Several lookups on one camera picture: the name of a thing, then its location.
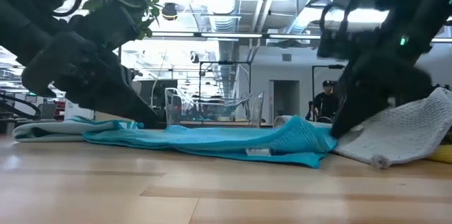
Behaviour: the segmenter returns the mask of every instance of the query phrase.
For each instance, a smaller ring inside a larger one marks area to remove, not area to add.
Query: white towel
[[[13,131],[17,142],[76,142],[84,141],[83,134],[87,132],[117,129],[135,129],[141,124],[125,121],[96,122],[84,117],[74,117],[64,122],[40,122],[18,126]]]
[[[285,120],[287,117],[278,117],[275,125]],[[431,155],[451,127],[452,92],[437,88],[428,98],[369,118],[339,138],[334,151],[377,168],[387,168]]]

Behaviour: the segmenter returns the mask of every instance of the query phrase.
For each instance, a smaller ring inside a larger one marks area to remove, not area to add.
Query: ceiling
[[[60,11],[67,11],[71,8],[74,0],[68,0]],[[303,11],[298,20],[300,23],[305,23],[305,33],[319,34],[319,28],[315,21],[320,18],[321,8],[305,8],[301,10],[300,0],[263,0],[262,4],[259,0],[233,0],[235,10],[228,15],[213,16],[215,8],[225,7],[229,0],[160,0],[161,4],[175,3],[178,11],[178,17],[174,21],[168,21],[164,18],[159,18],[160,23],[153,23],[151,29],[154,31],[188,31],[188,32],[210,32],[217,27],[216,23],[220,20],[235,19],[237,25],[235,31],[242,33],[249,32],[268,32],[273,31],[280,33],[282,30],[291,25]],[[258,11],[258,20],[256,21],[256,11]],[[79,10],[76,14],[85,15],[87,12]],[[352,28],[356,27],[375,27],[386,16],[385,13],[373,11],[370,15],[368,11],[364,13],[355,12],[356,15],[350,16]],[[376,19],[375,23],[363,23],[363,17]],[[342,14],[340,11],[328,14],[327,20],[329,23],[335,20],[341,20]],[[121,60],[122,63],[129,67],[140,70],[143,76],[138,77],[138,80],[155,79],[155,78],[176,78],[185,86],[193,84],[193,87],[186,89],[190,93],[198,91],[198,75],[199,64],[194,63],[194,57],[198,57],[200,61],[218,61],[225,59],[224,48],[230,43],[219,42],[217,40],[208,41],[181,41],[181,40],[142,40],[129,42],[122,47]],[[248,42],[238,41],[231,45],[242,45],[240,48],[231,49],[228,52],[236,52],[237,55],[229,54],[228,59],[239,60],[245,59],[244,55],[238,55],[248,52]],[[262,42],[262,45],[271,46],[267,42]],[[289,48],[293,54],[303,53],[303,56],[292,56],[293,64],[323,62],[318,61],[315,55],[315,48],[318,41],[304,42],[302,48]],[[254,62],[256,64],[280,64],[280,55],[286,52],[286,49],[278,47],[266,47],[267,50],[260,48],[256,53]],[[8,74],[4,74],[3,80],[20,83],[21,68],[15,60],[15,57],[4,49],[0,49],[0,66]],[[206,75],[202,79],[202,84],[209,82],[211,90],[209,95],[223,91],[230,91],[231,86],[226,86],[226,81],[233,81],[234,70],[237,67],[228,67],[218,65],[211,65],[207,68],[202,68],[206,71]]]

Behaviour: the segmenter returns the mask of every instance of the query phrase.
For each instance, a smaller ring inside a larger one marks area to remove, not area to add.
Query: person
[[[330,122],[332,122],[339,108],[339,99],[333,94],[332,81],[324,81],[322,86],[323,92],[314,98],[311,111],[315,114],[315,117],[325,117],[331,119]]]

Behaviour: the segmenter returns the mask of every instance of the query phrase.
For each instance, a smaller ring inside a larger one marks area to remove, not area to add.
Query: black cap
[[[333,82],[330,81],[330,80],[326,80],[326,81],[323,82],[323,86],[324,86],[324,87],[325,87],[325,86],[333,86]]]

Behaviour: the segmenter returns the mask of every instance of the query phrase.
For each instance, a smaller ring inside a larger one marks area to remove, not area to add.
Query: yellow object
[[[452,164],[452,145],[439,146],[437,150],[426,159]]]

